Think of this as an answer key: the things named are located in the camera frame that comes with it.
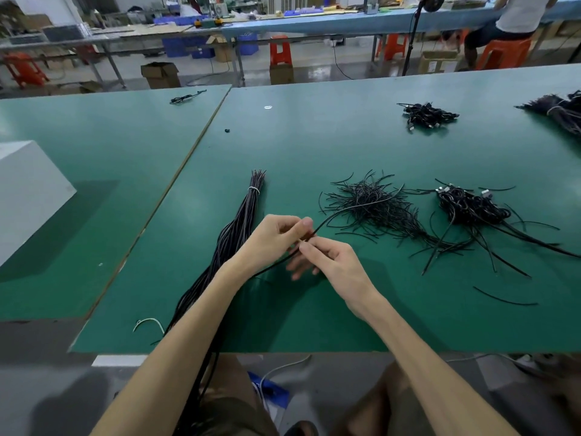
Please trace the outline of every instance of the green workbench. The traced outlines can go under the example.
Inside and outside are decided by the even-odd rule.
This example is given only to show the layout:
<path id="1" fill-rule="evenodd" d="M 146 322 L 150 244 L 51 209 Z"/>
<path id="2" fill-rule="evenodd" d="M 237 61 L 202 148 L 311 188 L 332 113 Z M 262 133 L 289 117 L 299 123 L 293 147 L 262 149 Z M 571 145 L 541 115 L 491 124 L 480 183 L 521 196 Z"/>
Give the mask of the green workbench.
<path id="1" fill-rule="evenodd" d="M 354 173 L 395 174 L 395 187 L 435 188 L 438 178 L 497 192 L 525 220 L 528 233 L 581 252 L 581 142 L 548 118 L 514 105 L 578 87 L 580 65 L 461 72 L 406 78 L 320 82 L 230 91 L 199 147 L 100 301 L 73 351 L 148 353 L 176 303 L 210 262 L 222 227 L 246 195 L 251 169 L 267 171 L 258 219 L 266 213 L 320 214 L 321 191 Z M 432 101 L 460 113 L 456 123 L 410 133 L 396 102 Z M 447 226 L 434 195 L 410 196 L 419 219 L 440 235 Z M 541 250 L 492 229 L 494 251 L 532 278 L 476 247 L 443 255 L 421 276 L 429 253 L 384 236 L 378 244 L 323 228 L 348 241 L 376 287 L 437 351 L 509 352 L 581 349 L 581 261 Z M 450 239 L 461 238 L 459 228 Z M 515 306 L 477 292 L 477 286 Z M 321 277 L 291 282 L 281 267 L 247 283 L 226 318 L 225 352 L 384 351 L 375 333 Z"/>
<path id="2" fill-rule="evenodd" d="M 0 268 L 0 321 L 90 311 L 229 86 L 204 89 L 0 101 L 0 142 L 35 140 L 77 190 Z"/>

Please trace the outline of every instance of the wall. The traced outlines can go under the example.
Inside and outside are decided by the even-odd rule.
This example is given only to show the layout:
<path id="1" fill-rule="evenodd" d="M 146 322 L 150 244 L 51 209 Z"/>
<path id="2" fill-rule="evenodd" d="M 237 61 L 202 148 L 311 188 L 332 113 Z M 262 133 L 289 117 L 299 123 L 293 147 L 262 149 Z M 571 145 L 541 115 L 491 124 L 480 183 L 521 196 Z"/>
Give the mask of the wall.
<path id="1" fill-rule="evenodd" d="M 120 12 L 126 12 L 131 6 L 141 6 L 143 8 L 151 3 L 161 3 L 162 0 L 115 0 Z"/>
<path id="2" fill-rule="evenodd" d="M 14 0 L 25 15 L 45 14 L 54 25 L 81 22 L 72 0 Z"/>

